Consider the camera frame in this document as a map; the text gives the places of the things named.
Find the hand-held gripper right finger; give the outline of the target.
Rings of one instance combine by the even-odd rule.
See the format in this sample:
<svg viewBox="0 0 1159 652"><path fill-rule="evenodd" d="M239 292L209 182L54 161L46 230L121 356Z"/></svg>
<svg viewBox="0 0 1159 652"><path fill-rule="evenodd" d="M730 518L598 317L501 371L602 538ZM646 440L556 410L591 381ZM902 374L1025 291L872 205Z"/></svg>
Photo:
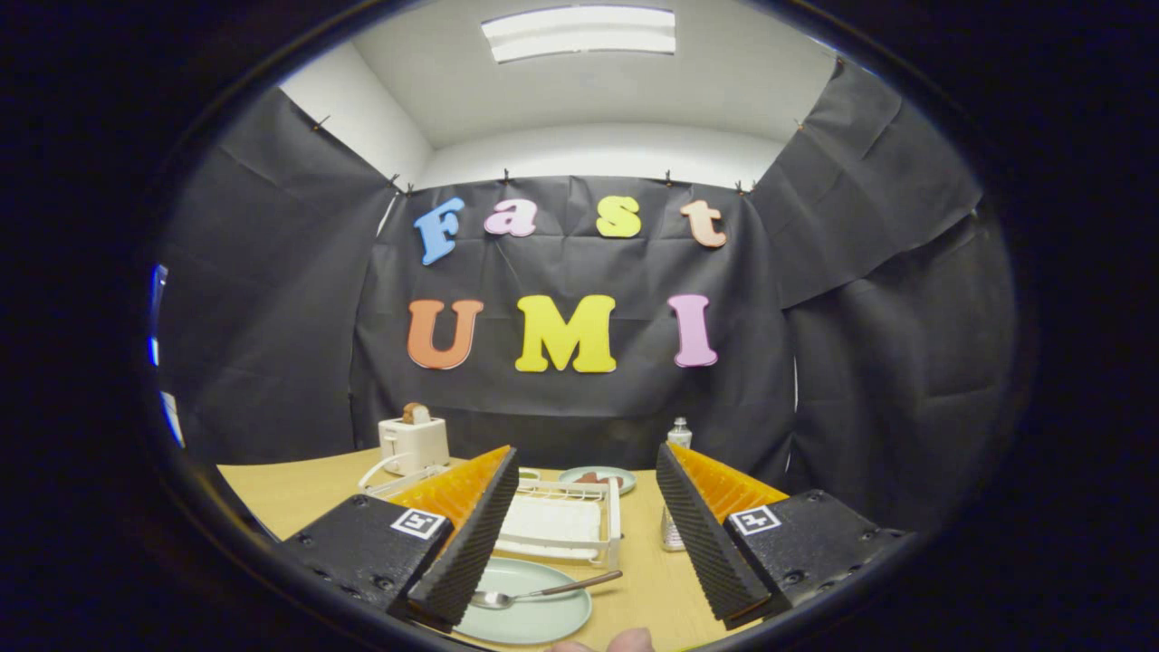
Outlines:
<svg viewBox="0 0 1159 652"><path fill-rule="evenodd" d="M656 479L704 598L728 630L821 598L892 556L911 532L880 527L834 495L786 495L663 444Z"/></svg>

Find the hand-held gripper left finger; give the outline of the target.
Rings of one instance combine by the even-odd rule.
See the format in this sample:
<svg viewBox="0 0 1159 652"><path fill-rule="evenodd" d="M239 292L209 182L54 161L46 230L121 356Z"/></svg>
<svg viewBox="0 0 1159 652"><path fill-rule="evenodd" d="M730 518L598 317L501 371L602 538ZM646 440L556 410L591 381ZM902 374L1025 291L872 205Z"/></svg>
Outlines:
<svg viewBox="0 0 1159 652"><path fill-rule="evenodd" d="M283 554L356 603L443 632L458 627L518 486L501 446L393 498L357 493L283 543Z"/></svg>

